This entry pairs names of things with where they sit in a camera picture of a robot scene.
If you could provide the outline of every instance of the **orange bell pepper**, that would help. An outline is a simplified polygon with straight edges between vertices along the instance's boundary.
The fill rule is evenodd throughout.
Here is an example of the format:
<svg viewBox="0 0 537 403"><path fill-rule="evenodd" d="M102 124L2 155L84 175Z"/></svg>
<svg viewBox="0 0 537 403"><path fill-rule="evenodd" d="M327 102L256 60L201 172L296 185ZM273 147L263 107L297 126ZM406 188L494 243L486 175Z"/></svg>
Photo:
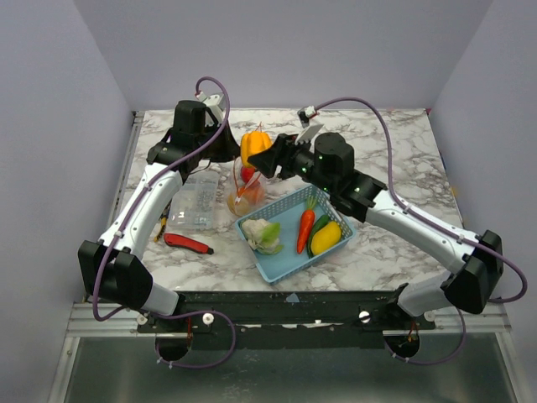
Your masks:
<svg viewBox="0 0 537 403"><path fill-rule="evenodd" d="M250 155L259 154L269 149L271 145L272 141L270 141L269 135L265 132L255 130L251 133L244 134L241 139L242 164L248 168L251 167L252 165L248 163Z"/></svg>

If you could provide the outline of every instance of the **marble tabletop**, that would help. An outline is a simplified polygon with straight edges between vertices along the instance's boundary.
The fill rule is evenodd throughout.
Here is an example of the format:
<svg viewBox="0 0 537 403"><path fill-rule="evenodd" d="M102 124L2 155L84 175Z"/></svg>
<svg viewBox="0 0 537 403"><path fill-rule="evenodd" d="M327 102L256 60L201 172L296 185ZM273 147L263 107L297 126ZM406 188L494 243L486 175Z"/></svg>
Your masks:
<svg viewBox="0 0 537 403"><path fill-rule="evenodd" d="M393 138L397 192L451 225L461 226L425 110L384 110L381 113ZM325 124L321 132L338 132L354 147L357 169L387 181L386 142L371 112L323 111L316 120ZM172 122L173 111L145 113L123 205L141 178L149 148L162 139ZM237 140L259 123L263 123L264 131L272 138L278 133L301 130L296 111L291 109L233 109L230 114ZM404 282L425 280L443 270L434 259L403 239L351 218L357 236L345 248L277 285L269 285L245 250L248 246L239 239L233 227L237 217L229 212L224 200L224 185L229 181L231 167L232 163L226 163L212 164L209 168L220 174L215 227L181 232L208 244L215 253L199 255L185 249L172 249L162 240L155 243L151 239L143 263L158 284L171 290L394 290ZM302 186L306 184L297 177L287 181L272 179L268 182L268 201Z"/></svg>

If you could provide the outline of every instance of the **green cucumber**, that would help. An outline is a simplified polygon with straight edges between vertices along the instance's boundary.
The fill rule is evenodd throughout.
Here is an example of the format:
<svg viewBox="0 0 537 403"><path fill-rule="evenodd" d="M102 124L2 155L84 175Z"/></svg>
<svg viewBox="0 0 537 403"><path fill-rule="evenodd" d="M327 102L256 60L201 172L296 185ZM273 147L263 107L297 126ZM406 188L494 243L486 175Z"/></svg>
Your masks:
<svg viewBox="0 0 537 403"><path fill-rule="evenodd" d="M313 236L315 235L317 231L323 228L330 221L331 221L330 216L328 214L324 214L320 216L317 221L315 221L315 224L313 224L313 227L311 228L310 236L308 237L308 243L306 244L306 250L308 252L308 257L310 259L313 258L313 253L311 252L311 241L313 240Z"/></svg>

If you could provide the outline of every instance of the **blue plastic tray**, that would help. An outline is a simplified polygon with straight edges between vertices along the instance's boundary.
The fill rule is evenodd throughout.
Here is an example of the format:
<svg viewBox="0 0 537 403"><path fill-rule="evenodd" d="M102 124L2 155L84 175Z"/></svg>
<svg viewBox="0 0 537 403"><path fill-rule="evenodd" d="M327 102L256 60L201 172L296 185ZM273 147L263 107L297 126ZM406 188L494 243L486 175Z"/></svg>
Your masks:
<svg viewBox="0 0 537 403"><path fill-rule="evenodd" d="M300 216L305 210L305 199L310 195L314 196L317 200L315 219L323 214L328 214L332 220L338 222L341 228L341 240L327 251L311 259L308 258L306 251L302 252L302 254L296 253L296 237L300 225ZM247 216L239 218L235 222L235 228L244 242L246 242L246 238L244 237L244 233L242 233L241 224L245 220L259 218L264 218L270 222L279 222L281 225L279 241L284 245L284 248L279 254L264 255L254 252L248 247L253 254L259 273L261 273L261 276L270 285L274 285L293 273L311 266L323 259L326 255L331 254L345 245L356 235L356 229L349 223L348 219L340 216L334 207L332 207L328 195L315 186L307 186L290 193L255 212L251 212Z"/></svg>

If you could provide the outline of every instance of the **wall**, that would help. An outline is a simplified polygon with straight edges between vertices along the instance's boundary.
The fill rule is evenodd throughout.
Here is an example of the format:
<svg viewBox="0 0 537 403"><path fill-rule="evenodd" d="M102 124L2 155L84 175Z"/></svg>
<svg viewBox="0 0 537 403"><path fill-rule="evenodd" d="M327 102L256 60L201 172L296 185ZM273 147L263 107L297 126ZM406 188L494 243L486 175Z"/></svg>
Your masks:
<svg viewBox="0 0 537 403"><path fill-rule="evenodd" d="M537 42L535 0L495 0L431 114L462 215L475 231L503 237L504 253L529 279L529 294L508 305L514 339L537 396ZM509 270L502 295L519 290Z"/></svg>
<svg viewBox="0 0 537 403"><path fill-rule="evenodd" d="M0 13L0 400L46 401L133 116L71 0Z"/></svg>
<svg viewBox="0 0 537 403"><path fill-rule="evenodd" d="M144 110L192 97L204 75L236 107L342 95L430 107L491 0L75 3L131 108Z"/></svg>

